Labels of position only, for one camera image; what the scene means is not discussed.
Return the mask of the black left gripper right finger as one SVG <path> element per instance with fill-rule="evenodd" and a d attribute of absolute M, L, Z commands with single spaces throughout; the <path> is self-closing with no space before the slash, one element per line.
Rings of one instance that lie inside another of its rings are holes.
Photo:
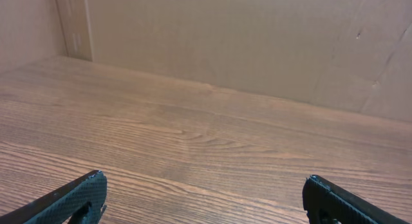
<path fill-rule="evenodd" d="M 306 179 L 302 196 L 310 224 L 408 224 L 319 175 Z"/>

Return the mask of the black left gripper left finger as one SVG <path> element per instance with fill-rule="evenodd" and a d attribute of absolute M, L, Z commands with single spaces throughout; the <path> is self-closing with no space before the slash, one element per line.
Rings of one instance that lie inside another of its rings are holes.
<path fill-rule="evenodd" d="M 99 223 L 106 210 L 108 180 L 91 171 L 54 191 L 1 216 L 1 223 Z"/>

